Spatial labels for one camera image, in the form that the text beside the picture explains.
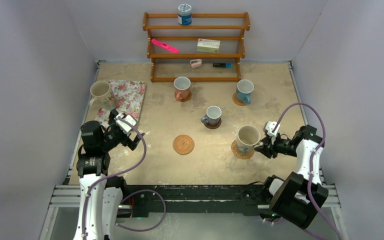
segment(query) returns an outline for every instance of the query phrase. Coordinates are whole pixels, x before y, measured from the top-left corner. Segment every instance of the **small gray cup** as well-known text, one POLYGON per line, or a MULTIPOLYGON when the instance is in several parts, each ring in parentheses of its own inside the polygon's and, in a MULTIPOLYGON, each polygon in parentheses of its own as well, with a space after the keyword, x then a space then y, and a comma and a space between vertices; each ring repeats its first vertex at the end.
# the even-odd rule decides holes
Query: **small gray cup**
POLYGON ((211 126, 217 125, 222 118, 222 110, 218 106, 210 106, 206 110, 206 115, 201 118, 203 124, 209 124, 211 126))

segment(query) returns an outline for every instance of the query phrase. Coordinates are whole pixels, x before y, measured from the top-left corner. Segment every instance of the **mug rim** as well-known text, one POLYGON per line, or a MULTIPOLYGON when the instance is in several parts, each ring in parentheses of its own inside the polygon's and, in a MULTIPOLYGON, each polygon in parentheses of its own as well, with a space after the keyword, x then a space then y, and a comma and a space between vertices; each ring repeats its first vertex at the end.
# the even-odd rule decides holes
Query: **mug rim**
POLYGON ((90 89, 89 89, 89 91, 90 91, 90 95, 92 95, 92 96, 95 97, 95 98, 99 98, 99 97, 102 97, 102 96, 108 94, 108 93, 110 92, 110 90, 111 90, 111 85, 110 85, 109 82, 107 82, 107 81, 105 81, 105 80, 101 80, 101 81, 96 81, 96 82, 94 82, 94 83, 92 84, 92 86, 90 86, 90 89), (108 87, 108 90, 107 90, 104 94, 101 94, 101 95, 95 95, 95 94, 93 94, 93 93, 92 93, 92 88, 94 87, 94 85, 103 84, 103 83, 108 87))
POLYGON ((246 145, 246 146, 254 146, 254 145, 258 144, 258 142, 259 142, 260 139, 261 139, 261 133, 260 133, 260 131, 258 130, 258 128, 256 128, 255 126, 251 126, 251 125, 245 125, 245 126, 240 127, 239 130, 237 131, 237 135, 236 135, 236 136, 237 136, 237 139, 240 141, 240 143, 242 143, 243 145, 246 145), (255 129, 255 130, 257 131, 257 133, 258 133, 258 140, 257 140, 256 143, 254 143, 254 144, 247 144, 247 143, 245 143, 245 142, 243 142, 243 141, 241 140, 241 138, 239 137, 239 132, 241 132, 241 129, 243 129, 243 128, 245 128, 245 127, 251 127, 251 128, 253 128, 253 129, 255 129))
POLYGON ((185 77, 185 76, 179 76, 179 77, 177 77, 177 78, 173 81, 173 85, 174 85, 174 87, 175 87, 176 89, 178 89, 178 90, 186 90, 186 89, 188 89, 188 88, 191 87, 191 80, 190 80, 189 78, 185 77), (186 88, 178 88, 178 87, 176 86, 176 81, 177 81, 178 79, 187 79, 187 80, 189 81, 189 86, 187 86, 186 88))
POLYGON ((216 105, 212 105, 212 106, 209 106, 207 109, 206 109, 206 115, 210 118, 210 119, 218 119, 222 116, 222 109, 219 107, 219 106, 216 106, 216 105), (208 110, 212 107, 216 107, 218 108, 218 110, 220 110, 220 115, 218 117, 210 117, 210 115, 208 114, 208 110))
POLYGON ((252 93, 252 92, 254 91, 254 83, 253 83, 252 81, 248 80, 248 79, 242 79, 242 80, 238 81, 237 84, 236 84, 236 87, 237 87, 237 89, 238 89, 241 93, 244 93, 244 94, 250 94, 250 93, 252 93), (252 85, 252 90, 251 90, 251 91, 248 91, 248 92, 241 91, 241 89, 239 88, 239 83, 242 82, 242 81, 251 83, 251 85, 252 85))

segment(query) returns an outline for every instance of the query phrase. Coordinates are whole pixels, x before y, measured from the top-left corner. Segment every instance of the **mug handle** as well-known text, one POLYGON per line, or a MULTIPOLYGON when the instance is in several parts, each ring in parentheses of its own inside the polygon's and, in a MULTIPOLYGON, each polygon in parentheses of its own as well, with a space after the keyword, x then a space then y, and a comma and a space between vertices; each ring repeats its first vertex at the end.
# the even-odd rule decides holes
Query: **mug handle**
POLYGON ((176 100, 177 101, 181 101, 183 98, 180 96, 180 94, 182 94, 181 92, 178 92, 177 94, 176 94, 176 100))
POLYGON ((251 104, 251 96, 250 95, 246 95, 245 96, 245 99, 243 100, 243 102, 245 103, 245 104, 251 104))
POLYGON ((207 124, 208 123, 208 116, 205 115, 203 118, 201 118, 201 123, 207 124))
POLYGON ((99 104, 96 102, 96 100, 97 99, 94 97, 89 101, 89 108, 95 109, 99 107, 99 104))

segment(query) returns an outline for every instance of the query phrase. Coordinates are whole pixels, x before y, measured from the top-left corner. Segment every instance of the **beige table surface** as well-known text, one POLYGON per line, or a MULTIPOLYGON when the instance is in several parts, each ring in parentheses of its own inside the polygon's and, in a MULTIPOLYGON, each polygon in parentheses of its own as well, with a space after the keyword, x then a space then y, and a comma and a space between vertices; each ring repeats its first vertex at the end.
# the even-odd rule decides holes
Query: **beige table surface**
MULTIPOLYGON (((297 96, 286 63, 242 63, 242 79, 254 83, 252 103, 238 106, 232 101, 236 82, 193 82, 192 98, 178 102, 174 98, 172 82, 151 82, 150 63, 102 64, 98 81, 130 80, 147 83, 138 129, 146 133, 147 155, 136 169, 125 173, 127 184, 248 184, 263 182, 268 176, 285 179, 295 170, 296 158, 279 155, 268 159, 256 152, 248 160, 236 158, 231 144, 239 128, 252 125, 264 136, 267 121, 277 121, 282 111, 297 102, 297 96), (218 129, 207 129, 200 122, 209 106, 222 110, 222 124, 218 129), (195 142, 188 155, 173 150, 176 136, 186 134, 195 142)), ((192 69, 187 64, 159 64, 159 77, 235 77, 233 68, 214 68, 210 64, 192 69)), ((89 109, 86 121, 94 120, 97 109, 89 109)), ((290 138, 304 125, 298 106, 288 111, 281 122, 280 132, 290 138)), ((109 174, 133 166, 143 154, 143 144, 135 151, 117 146, 110 152, 109 174)), ((75 160, 71 185, 79 184, 75 160)))

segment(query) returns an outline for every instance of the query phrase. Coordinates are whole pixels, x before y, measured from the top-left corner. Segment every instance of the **wall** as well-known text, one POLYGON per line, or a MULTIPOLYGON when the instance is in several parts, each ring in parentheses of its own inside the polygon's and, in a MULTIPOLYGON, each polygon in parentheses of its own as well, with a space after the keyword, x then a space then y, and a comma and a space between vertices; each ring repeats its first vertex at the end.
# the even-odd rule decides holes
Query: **wall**
POLYGON ((63 0, 0 0, 0 239, 38 239, 95 62, 63 0))
MULTIPOLYGON (((147 34, 142 30, 144 12, 175 13, 178 0, 65 0, 95 59, 147 61, 147 34)), ((299 52, 327 0, 190 0, 195 13, 249 12, 251 30, 245 33, 246 60, 289 61, 299 52)), ((197 18, 192 20, 199 24, 197 18)), ((156 34, 205 36, 234 31, 159 31, 156 34)), ((222 42, 220 51, 236 51, 222 42)), ((196 42, 176 45, 182 51, 196 49, 196 42)))
POLYGON ((384 239, 384 0, 328 1, 294 73, 324 119, 321 165, 350 238, 384 239))

